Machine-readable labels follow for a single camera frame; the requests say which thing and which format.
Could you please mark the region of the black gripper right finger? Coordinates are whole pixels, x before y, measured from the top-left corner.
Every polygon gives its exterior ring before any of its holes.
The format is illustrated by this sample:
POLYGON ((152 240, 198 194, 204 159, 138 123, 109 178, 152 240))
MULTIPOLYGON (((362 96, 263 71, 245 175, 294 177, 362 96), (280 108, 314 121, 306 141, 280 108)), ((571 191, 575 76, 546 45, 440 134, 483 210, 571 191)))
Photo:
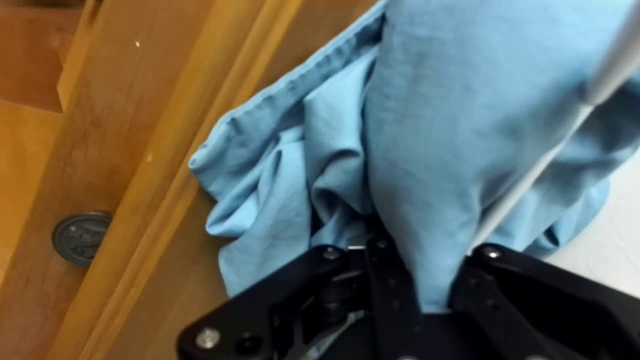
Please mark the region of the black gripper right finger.
POLYGON ((478 247, 449 291, 498 360, 640 360, 640 300, 498 244, 478 247))

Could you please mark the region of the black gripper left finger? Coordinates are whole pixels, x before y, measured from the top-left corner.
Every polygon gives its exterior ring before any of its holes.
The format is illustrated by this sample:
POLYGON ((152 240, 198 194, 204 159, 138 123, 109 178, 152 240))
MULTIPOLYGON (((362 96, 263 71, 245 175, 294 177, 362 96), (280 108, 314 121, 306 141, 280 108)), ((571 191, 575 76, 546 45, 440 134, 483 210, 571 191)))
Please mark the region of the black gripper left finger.
POLYGON ((186 327, 176 357, 299 360, 367 305, 363 253, 316 247, 186 327))

